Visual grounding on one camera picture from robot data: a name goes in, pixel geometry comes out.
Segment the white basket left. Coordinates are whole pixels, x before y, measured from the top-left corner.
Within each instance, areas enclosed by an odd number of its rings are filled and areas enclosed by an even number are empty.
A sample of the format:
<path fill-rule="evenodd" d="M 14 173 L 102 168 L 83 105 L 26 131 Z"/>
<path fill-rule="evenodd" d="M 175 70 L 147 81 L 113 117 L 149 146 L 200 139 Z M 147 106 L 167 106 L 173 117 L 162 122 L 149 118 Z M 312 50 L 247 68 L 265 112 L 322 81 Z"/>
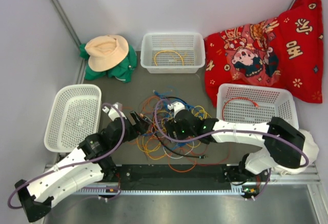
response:
<path fill-rule="evenodd" d="M 63 87 L 52 105 L 44 145 L 55 153 L 70 153 L 88 135 L 98 131 L 101 89 L 93 84 Z"/>

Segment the white basket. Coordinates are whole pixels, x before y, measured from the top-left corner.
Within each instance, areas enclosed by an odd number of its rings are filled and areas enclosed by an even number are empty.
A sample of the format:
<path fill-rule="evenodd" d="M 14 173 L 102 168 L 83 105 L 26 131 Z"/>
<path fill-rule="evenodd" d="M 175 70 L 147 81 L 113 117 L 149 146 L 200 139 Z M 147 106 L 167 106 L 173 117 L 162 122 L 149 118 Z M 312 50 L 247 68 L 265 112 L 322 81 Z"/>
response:
<path fill-rule="evenodd" d="M 218 88 L 216 116 L 233 123 L 264 123 L 280 117 L 299 128 L 295 102 L 285 89 L 223 84 Z"/>
<path fill-rule="evenodd" d="M 101 89 L 93 84 L 63 87 L 52 105 L 44 145 L 55 153 L 70 153 L 88 135 L 98 131 Z"/>
<path fill-rule="evenodd" d="M 140 64 L 152 74 L 194 74 L 205 65 L 204 40 L 199 33 L 147 33 Z"/>

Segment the black base bar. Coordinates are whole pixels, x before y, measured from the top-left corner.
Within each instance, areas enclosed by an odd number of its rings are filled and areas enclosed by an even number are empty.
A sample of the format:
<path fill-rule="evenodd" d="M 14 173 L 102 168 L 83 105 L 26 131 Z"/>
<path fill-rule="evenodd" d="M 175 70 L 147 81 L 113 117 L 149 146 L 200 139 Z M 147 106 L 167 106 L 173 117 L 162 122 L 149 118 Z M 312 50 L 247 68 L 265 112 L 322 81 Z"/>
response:
<path fill-rule="evenodd" d="M 123 190 L 228 190 L 230 183 L 244 183 L 247 177 L 240 174 L 236 166 L 196 165 L 186 172 L 187 165 L 122 165 L 114 173 L 104 177 L 102 182 L 119 183 Z"/>

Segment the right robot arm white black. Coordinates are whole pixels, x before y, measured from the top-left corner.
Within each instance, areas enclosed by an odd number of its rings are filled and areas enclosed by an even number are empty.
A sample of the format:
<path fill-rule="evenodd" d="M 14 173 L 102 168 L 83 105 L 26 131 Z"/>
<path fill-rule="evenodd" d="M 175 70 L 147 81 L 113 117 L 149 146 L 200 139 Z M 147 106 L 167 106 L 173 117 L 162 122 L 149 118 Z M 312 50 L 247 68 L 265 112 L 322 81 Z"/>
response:
<path fill-rule="evenodd" d="M 310 132 L 298 130 L 280 117 L 272 117 L 266 123 L 244 124 L 217 118 L 200 119 L 182 109 L 165 122 L 165 128 L 167 138 L 174 142 L 233 142 L 259 147 L 259 151 L 246 154 L 239 164 L 239 175 L 246 181 L 265 170 L 299 174 L 319 154 Z"/>

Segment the peach bucket hat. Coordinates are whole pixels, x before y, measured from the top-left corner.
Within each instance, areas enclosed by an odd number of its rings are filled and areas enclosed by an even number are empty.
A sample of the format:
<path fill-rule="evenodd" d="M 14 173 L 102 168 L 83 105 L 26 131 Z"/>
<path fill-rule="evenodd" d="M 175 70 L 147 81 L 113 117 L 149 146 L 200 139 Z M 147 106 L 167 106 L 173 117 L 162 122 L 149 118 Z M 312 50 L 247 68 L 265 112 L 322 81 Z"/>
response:
<path fill-rule="evenodd" d="M 93 38 L 85 45 L 88 65 L 95 72 L 103 72 L 121 63 L 129 53 L 128 41 L 120 35 Z"/>

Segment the white basket right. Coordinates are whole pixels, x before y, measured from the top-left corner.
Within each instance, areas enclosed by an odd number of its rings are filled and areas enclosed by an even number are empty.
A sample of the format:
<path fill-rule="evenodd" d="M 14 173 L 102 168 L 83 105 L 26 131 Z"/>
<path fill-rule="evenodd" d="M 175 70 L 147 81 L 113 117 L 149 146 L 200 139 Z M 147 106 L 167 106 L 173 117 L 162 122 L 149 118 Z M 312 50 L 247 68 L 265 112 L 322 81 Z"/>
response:
<path fill-rule="evenodd" d="M 295 102 L 285 89 L 223 84 L 218 88 L 216 116 L 233 123 L 264 123 L 280 117 L 299 128 Z"/>

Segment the white cloth right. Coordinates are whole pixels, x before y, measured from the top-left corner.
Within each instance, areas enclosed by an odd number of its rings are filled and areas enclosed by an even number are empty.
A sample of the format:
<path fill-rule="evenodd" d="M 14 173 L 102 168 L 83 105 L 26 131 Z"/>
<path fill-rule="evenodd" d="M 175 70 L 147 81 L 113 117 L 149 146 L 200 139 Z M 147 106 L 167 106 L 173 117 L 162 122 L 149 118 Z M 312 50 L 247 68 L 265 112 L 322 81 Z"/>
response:
<path fill-rule="evenodd" d="M 264 147 L 258 152 L 257 171 L 272 169 L 281 174 L 299 174 L 317 159 L 319 147 L 310 132 L 299 129 L 293 135 L 280 132 L 277 136 L 289 144 L 266 136 Z"/>

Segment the green cloth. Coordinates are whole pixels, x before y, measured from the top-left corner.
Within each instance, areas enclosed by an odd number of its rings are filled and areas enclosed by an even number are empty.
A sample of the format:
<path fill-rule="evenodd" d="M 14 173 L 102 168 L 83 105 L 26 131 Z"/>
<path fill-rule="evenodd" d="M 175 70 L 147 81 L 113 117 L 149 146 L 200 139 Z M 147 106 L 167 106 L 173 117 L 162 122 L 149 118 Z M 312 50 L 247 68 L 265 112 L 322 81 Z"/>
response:
<path fill-rule="evenodd" d="M 117 66 L 112 69 L 96 72 L 93 71 L 89 64 L 87 64 L 85 69 L 85 80 L 96 80 L 101 77 L 107 76 L 108 78 L 116 78 L 117 80 L 128 83 L 132 79 L 132 74 L 137 67 L 137 54 L 134 48 L 129 45 L 128 55 L 119 63 Z"/>

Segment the white basket back centre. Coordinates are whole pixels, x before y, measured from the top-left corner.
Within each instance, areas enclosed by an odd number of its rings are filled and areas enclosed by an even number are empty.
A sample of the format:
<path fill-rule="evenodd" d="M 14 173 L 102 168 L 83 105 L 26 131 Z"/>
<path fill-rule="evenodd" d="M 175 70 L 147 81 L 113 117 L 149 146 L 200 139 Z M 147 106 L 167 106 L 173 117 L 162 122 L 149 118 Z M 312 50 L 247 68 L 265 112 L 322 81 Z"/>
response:
<path fill-rule="evenodd" d="M 205 65 L 204 40 L 199 33 L 147 33 L 140 64 L 152 74 L 194 74 Z"/>

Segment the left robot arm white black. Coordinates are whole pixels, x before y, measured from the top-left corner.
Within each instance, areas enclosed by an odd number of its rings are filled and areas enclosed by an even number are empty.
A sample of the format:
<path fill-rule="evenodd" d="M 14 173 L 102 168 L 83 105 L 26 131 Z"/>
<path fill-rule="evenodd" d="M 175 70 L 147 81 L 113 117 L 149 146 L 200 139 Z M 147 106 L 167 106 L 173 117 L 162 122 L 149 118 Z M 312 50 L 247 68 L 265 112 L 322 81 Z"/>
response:
<path fill-rule="evenodd" d="M 88 135 L 70 154 L 42 175 L 15 184 L 17 196 L 29 222 L 45 217 L 52 208 L 72 193 L 101 180 L 116 176 L 111 158 L 122 143 L 132 141 L 148 130 L 149 123 L 136 112 L 130 122 L 119 111 L 111 110 L 111 122 L 100 132 Z"/>

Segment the red printed pillow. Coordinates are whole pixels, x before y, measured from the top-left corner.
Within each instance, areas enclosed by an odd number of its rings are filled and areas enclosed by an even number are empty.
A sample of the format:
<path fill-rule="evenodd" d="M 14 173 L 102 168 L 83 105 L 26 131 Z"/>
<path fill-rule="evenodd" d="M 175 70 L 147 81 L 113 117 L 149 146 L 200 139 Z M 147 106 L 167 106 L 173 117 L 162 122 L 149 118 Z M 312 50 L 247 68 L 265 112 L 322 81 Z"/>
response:
<path fill-rule="evenodd" d="M 277 17 L 211 34 L 204 48 L 204 84 L 213 105 L 226 83 L 282 88 L 322 103 L 321 0 L 296 0 Z"/>

